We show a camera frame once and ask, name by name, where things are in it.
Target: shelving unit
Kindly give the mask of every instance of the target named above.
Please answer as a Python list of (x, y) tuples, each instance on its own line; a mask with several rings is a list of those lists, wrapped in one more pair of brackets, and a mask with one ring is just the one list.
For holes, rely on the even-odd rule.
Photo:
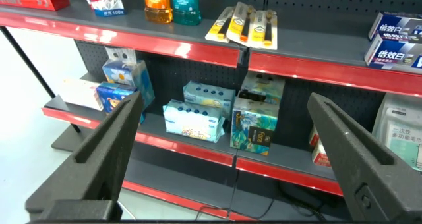
[[(238, 1), (277, 10), (278, 50), (204, 39), (221, 10)], [(274, 199), (274, 210), (262, 219), (316, 220), (300, 215), (280, 197), (280, 183), (342, 199), (333, 171), (311, 161), (307, 137), (313, 123), (306, 108), (311, 92), (330, 98), (367, 130), (373, 127), (383, 92), (422, 96), (417, 86), (422, 75), (370, 69), (363, 61), (376, 13), (418, 11), (422, 0), (200, 0), (203, 19), (198, 26), (148, 22), (143, 0), (123, 0), (127, 15), (111, 18), (95, 16), (85, 0), (70, 2), (56, 12), (0, 5), (0, 24), (75, 39), (88, 70), (83, 79), (94, 82), (104, 80), (103, 45), (137, 50), (146, 61), (156, 99), (138, 128), (123, 188), (194, 210), (235, 210), (203, 210), (221, 218), (254, 219)], [(215, 144), (166, 132), (162, 106), (170, 99), (182, 100), (181, 88), (188, 81), (238, 91), (248, 70), (286, 80), (268, 156), (230, 148), (229, 127)], [(78, 134), (68, 128), (54, 148), (74, 150), (106, 117), (103, 111), (64, 103), (52, 91), (50, 95), (44, 115), (83, 127)], [(292, 192), (318, 205), (312, 197)], [(350, 219), (344, 205), (323, 207), (322, 212), (330, 220)]]

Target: orange mouthwash bottle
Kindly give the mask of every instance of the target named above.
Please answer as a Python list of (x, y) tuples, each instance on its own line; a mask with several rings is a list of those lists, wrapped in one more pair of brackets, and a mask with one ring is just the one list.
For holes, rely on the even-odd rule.
[(170, 23), (173, 20), (170, 0), (145, 0), (145, 17), (157, 23)]

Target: light blue tissue box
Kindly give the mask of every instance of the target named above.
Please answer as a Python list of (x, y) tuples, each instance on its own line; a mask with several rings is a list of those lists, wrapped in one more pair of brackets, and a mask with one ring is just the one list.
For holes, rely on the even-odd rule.
[(224, 135), (221, 109), (173, 99), (163, 111), (167, 132), (210, 142)]
[(279, 105), (282, 101), (284, 79), (281, 76), (249, 71), (242, 83), (241, 93), (262, 96), (261, 102)]
[(231, 120), (235, 90), (190, 81), (183, 87), (183, 95), (187, 102), (222, 108), (223, 117)]
[(144, 109), (154, 100), (154, 90), (145, 61), (124, 63), (119, 60), (109, 59), (105, 62), (103, 71), (108, 82), (126, 84), (137, 88), (142, 94)]

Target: blue tissue box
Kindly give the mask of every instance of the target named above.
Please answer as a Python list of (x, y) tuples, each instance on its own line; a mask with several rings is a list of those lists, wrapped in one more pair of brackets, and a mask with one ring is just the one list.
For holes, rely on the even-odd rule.
[(185, 101), (198, 105), (222, 108), (225, 119), (231, 119), (235, 90), (190, 81), (183, 87)]
[(242, 83), (239, 97), (279, 105), (284, 84), (281, 76), (249, 71)]
[(173, 99), (163, 111), (167, 132), (210, 142), (224, 135), (221, 109)]
[(236, 98), (231, 122), (230, 146), (268, 155), (276, 129), (279, 105)]
[(119, 60), (109, 59), (103, 66), (103, 71), (108, 82), (133, 86), (141, 92), (146, 109), (154, 100), (154, 90), (145, 61), (138, 63), (124, 63)]
[[(126, 96), (136, 91), (136, 88), (129, 85), (114, 84), (109, 82), (102, 82), (97, 87), (97, 94), (104, 106), (106, 113), (111, 113), (113, 109)], [(140, 116), (141, 123), (144, 121), (144, 115)]]

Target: green mouthwash bottle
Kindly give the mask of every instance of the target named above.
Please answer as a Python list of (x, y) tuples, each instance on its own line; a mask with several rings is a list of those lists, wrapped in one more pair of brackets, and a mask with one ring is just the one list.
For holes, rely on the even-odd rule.
[(191, 26), (200, 23), (198, 0), (173, 0), (172, 5), (174, 22)]

